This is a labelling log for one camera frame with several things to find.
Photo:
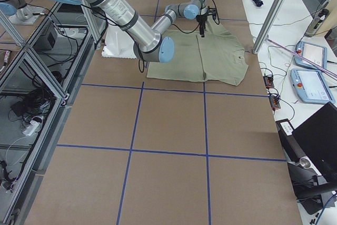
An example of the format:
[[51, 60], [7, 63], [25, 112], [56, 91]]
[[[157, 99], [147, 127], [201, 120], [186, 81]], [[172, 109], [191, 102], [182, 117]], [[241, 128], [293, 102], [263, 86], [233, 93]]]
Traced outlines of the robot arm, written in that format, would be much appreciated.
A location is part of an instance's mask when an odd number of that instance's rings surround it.
[[[83, 0], [55, 0], [81, 5]], [[86, 0], [99, 7], [111, 20], [134, 40], [134, 54], [142, 61], [167, 63], [174, 56], [172, 38], [164, 36], [166, 30], [178, 17], [199, 20], [206, 13], [205, 0], [190, 0], [187, 3], [171, 4], [164, 14], [149, 26], [126, 0]]]

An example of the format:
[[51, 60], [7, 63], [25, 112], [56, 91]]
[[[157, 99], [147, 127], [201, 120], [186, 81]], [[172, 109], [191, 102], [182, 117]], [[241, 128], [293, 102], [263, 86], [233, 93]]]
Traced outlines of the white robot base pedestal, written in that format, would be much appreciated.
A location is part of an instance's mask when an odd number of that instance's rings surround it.
[[134, 41], [117, 26], [108, 26], [104, 44], [103, 57], [136, 59]]

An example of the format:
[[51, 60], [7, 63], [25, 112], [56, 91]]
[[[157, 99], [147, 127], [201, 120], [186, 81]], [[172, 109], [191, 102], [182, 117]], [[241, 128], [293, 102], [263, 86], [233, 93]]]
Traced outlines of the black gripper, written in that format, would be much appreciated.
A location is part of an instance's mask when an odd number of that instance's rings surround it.
[[208, 17], [207, 14], [197, 16], [197, 22], [199, 24], [199, 30], [200, 30], [201, 37], [205, 37], [204, 30], [205, 30], [205, 23], [207, 21], [207, 17]]

